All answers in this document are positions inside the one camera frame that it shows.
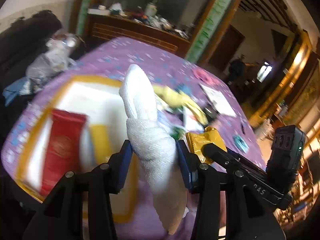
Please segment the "gold foil packet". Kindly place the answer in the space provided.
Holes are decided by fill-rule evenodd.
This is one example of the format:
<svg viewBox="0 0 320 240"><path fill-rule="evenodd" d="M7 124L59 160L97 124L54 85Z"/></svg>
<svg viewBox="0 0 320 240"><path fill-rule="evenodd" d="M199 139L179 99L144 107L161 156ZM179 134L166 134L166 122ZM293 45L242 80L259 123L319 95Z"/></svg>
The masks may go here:
<svg viewBox="0 0 320 240"><path fill-rule="evenodd" d="M227 152L227 148L223 142L223 139L216 128L206 127L204 132L201 134L187 132L185 134L185 138L189 147L189 151L196 154L202 163L213 163L212 159L207 158L202 154L202 147L206 144L212 143Z"/></svg>

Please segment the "white towel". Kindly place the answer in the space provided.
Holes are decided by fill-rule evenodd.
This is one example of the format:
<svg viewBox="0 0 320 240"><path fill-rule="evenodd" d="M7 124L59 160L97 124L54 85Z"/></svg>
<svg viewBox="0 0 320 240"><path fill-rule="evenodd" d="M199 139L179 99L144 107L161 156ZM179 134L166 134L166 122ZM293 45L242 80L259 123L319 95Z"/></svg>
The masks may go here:
<svg viewBox="0 0 320 240"><path fill-rule="evenodd" d="M187 206L176 141L158 124L156 95L140 66L129 66L119 95L127 115L127 137L152 192L153 206L163 228L173 235Z"/></svg>

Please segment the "white red medicine sachet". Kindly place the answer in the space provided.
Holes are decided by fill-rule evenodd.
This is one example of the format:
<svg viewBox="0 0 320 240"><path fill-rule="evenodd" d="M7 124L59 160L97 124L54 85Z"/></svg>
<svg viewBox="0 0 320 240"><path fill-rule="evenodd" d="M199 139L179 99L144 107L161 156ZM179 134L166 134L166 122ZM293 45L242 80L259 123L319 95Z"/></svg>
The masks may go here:
<svg viewBox="0 0 320 240"><path fill-rule="evenodd" d="M187 132L204 132L204 127L198 122L192 111L183 106L183 126Z"/></svg>

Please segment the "teal tissue pack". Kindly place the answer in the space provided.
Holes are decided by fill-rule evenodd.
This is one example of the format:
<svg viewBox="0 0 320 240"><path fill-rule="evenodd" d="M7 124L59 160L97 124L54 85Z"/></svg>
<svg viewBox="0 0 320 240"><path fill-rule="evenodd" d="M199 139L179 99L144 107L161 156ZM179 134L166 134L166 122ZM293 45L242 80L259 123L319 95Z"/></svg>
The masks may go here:
<svg viewBox="0 0 320 240"><path fill-rule="evenodd" d="M242 153L247 154L249 151L249 146L247 143L240 137L240 135L234 135L233 136L233 141L235 146L237 147L238 150L240 150Z"/></svg>

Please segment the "red snack packet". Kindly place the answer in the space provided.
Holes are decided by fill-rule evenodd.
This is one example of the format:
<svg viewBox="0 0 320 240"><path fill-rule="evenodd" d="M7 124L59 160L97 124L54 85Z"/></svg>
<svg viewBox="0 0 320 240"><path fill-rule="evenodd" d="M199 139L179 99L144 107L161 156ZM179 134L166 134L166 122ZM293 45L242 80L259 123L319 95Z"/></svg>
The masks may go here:
<svg viewBox="0 0 320 240"><path fill-rule="evenodd" d="M55 109L44 161L41 196L47 196L68 171L79 172L80 137L87 116Z"/></svg>

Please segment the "yellow towel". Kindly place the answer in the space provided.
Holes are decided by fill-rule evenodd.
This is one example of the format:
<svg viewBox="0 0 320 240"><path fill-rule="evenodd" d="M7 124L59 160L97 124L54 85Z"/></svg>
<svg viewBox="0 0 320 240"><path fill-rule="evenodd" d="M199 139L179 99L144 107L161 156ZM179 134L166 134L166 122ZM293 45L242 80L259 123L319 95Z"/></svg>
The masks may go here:
<svg viewBox="0 0 320 240"><path fill-rule="evenodd" d="M204 126L209 124L208 119L201 107L187 94L182 91L175 91L168 86L153 85L153 90L171 108L187 107L197 121Z"/></svg>

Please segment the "blue cloth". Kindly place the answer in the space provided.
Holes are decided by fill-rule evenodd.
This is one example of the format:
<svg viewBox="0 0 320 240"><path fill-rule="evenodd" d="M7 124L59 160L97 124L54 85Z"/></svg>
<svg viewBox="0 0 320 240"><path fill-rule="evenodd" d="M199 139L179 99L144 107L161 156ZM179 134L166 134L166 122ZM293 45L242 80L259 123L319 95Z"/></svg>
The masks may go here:
<svg viewBox="0 0 320 240"><path fill-rule="evenodd" d="M187 94L188 96L192 96L193 92L192 89L185 85L184 83L180 83L176 86L175 90L179 93L179 92L183 92L184 94Z"/></svg>

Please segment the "black electric motor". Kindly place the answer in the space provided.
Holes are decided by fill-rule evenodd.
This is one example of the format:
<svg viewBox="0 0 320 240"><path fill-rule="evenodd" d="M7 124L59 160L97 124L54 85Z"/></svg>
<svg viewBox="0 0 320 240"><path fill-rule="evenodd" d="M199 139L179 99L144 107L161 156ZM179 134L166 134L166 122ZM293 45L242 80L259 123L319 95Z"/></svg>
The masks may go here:
<svg viewBox="0 0 320 240"><path fill-rule="evenodd" d="M211 103L204 105L202 107L202 111L204 112L209 124L215 121L220 115L219 111Z"/></svg>

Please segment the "yellow-rimmed white foam box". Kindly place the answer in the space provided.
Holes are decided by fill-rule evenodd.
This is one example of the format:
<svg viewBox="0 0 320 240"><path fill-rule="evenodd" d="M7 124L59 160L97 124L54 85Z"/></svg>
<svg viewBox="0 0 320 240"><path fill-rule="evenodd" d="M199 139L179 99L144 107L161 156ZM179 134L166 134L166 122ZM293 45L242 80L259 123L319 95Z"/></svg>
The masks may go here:
<svg viewBox="0 0 320 240"><path fill-rule="evenodd" d="M64 83L32 124L15 182L38 204L64 172L85 173L107 162L127 139L121 82L78 75Z"/></svg>

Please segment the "purple floral tablecloth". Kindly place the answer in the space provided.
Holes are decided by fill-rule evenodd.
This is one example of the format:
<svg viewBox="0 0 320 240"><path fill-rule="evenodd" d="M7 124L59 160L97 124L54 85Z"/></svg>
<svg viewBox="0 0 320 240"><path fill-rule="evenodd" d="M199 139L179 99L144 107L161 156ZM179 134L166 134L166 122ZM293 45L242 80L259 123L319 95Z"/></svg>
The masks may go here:
<svg viewBox="0 0 320 240"><path fill-rule="evenodd" d="M194 75L195 64L137 40L116 38L84 55L73 69L50 81L29 103L26 110L18 115L1 152L2 164L8 175L11 178L16 177L16 167L25 141L29 138L35 122L62 85L75 75L97 75L121 81L131 64L139 65L151 82L170 88L176 88L179 84L186 85L199 105L207 102L207 97L200 87L201 81ZM249 147L246 158L265 168L254 132L236 98L217 77L214 78L213 88L225 96L235 111L234 117L221 115L214 123L225 145L236 151L233 137L240 135ZM127 224L118 224L116 230L120 239L169 239L153 208L151 192L143 180L139 182L139 201L133 220Z"/></svg>

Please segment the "white paper booklet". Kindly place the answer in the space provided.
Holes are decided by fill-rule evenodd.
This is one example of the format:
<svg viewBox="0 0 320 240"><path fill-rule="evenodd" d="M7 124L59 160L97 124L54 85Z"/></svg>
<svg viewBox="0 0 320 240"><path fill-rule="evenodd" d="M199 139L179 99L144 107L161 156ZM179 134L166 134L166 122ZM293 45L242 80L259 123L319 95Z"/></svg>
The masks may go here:
<svg viewBox="0 0 320 240"><path fill-rule="evenodd" d="M225 96L220 91L202 84L200 84L200 87L206 94L209 101L213 104L213 106L220 114L231 116L234 118L236 117L234 109L231 107Z"/></svg>

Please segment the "pink cloth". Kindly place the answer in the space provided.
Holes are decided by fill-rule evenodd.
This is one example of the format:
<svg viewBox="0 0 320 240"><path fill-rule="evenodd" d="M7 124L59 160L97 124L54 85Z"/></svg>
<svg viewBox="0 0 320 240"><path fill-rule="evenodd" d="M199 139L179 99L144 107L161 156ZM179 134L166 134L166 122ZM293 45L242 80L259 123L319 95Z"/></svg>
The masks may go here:
<svg viewBox="0 0 320 240"><path fill-rule="evenodd" d="M217 77L202 68L193 69L193 74L197 79L209 86L217 86L221 83Z"/></svg>

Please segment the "person in black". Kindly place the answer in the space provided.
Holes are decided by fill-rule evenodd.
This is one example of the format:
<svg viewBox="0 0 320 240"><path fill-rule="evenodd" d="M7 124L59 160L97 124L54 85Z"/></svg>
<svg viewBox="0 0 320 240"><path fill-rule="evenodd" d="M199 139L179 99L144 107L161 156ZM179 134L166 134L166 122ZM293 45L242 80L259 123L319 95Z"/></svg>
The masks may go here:
<svg viewBox="0 0 320 240"><path fill-rule="evenodd" d="M246 68L246 64L244 63L245 58L245 55L241 54L238 59L235 59L230 63L228 69L229 75L226 80L227 85L230 85L244 74Z"/></svg>

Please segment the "clear plastic bag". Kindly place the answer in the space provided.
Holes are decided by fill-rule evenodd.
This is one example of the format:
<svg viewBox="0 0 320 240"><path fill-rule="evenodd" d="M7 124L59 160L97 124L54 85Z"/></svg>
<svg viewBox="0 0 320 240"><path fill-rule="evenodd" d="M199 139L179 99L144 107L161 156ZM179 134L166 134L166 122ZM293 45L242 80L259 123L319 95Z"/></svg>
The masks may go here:
<svg viewBox="0 0 320 240"><path fill-rule="evenodd" d="M78 35L58 31L46 42L47 50L40 54L33 63L28 66L25 76L25 84L20 90L21 94L35 94L54 77L68 70L75 62L70 58L78 46L81 38Z"/></svg>

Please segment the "dark wooden cabinet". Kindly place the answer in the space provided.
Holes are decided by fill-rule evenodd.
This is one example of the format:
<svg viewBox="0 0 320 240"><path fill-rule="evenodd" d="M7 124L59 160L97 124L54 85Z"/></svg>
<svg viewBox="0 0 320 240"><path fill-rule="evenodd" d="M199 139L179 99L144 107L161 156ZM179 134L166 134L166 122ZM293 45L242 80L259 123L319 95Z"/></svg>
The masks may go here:
<svg viewBox="0 0 320 240"><path fill-rule="evenodd" d="M203 64L217 50L241 0L75 0L70 29L99 44L129 37Z"/></svg>

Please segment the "black sofa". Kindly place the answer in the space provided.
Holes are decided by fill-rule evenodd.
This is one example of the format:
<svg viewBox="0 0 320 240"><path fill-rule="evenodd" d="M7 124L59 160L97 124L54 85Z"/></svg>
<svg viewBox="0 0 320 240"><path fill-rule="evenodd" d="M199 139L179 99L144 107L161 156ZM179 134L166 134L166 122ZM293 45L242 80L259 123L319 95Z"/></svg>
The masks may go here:
<svg viewBox="0 0 320 240"><path fill-rule="evenodd" d="M30 18L17 19L1 33L1 103L5 106L20 93L27 78L28 66L46 50L46 42L58 31L64 31L60 20L50 11L43 10ZM74 61L84 52L84 42L71 53Z"/></svg>

